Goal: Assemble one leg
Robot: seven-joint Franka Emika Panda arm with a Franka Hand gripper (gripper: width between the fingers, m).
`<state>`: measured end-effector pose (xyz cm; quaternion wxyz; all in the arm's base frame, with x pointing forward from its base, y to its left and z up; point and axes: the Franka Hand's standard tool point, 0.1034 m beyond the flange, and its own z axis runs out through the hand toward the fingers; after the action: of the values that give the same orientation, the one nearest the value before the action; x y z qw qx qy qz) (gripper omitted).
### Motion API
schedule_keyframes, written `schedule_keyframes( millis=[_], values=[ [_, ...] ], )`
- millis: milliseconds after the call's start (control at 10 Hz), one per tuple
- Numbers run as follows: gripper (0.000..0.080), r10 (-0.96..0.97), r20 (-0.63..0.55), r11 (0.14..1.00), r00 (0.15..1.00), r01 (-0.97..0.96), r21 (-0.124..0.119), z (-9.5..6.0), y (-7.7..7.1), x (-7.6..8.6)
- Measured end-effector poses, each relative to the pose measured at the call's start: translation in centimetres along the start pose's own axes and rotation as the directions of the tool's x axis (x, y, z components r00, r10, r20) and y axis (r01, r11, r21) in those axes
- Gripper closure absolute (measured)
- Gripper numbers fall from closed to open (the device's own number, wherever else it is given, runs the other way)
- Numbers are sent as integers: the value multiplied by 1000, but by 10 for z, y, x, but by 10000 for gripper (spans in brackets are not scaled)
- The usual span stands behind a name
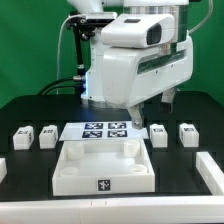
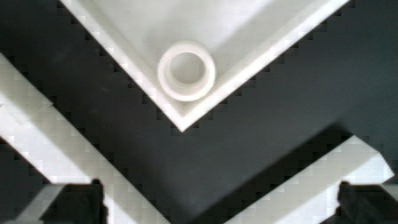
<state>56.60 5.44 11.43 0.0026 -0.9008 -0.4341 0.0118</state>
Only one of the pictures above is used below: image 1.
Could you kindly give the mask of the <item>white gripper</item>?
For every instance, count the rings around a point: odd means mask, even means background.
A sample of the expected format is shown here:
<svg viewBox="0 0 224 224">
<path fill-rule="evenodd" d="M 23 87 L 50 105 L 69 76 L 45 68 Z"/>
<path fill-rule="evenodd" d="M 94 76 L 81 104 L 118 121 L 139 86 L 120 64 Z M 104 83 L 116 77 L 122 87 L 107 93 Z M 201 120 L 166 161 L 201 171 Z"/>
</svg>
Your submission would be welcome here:
<svg viewBox="0 0 224 224">
<path fill-rule="evenodd" d="M 176 52 L 168 55 L 162 55 L 161 46 L 145 49 L 111 47 L 105 51 L 102 70 L 105 101 L 117 108 L 130 107 L 132 127 L 142 129 L 143 106 L 139 103 L 163 92 L 160 111 L 172 112 L 175 86 L 189 80 L 193 72 L 192 39 L 187 37 L 184 42 L 179 42 Z"/>
</svg>

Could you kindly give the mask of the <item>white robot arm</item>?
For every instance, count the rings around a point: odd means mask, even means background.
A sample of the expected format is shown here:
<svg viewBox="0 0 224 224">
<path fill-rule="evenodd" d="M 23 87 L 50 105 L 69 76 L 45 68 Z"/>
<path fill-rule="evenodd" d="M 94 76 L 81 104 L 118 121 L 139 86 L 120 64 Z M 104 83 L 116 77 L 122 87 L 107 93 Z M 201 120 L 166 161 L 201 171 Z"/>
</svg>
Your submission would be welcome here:
<svg viewBox="0 0 224 224">
<path fill-rule="evenodd" d="M 136 129 L 144 127 L 144 101 L 161 95 L 171 109 L 175 87 L 193 72 L 189 0 L 67 1 L 91 46 L 82 100 L 127 110 Z"/>
</svg>

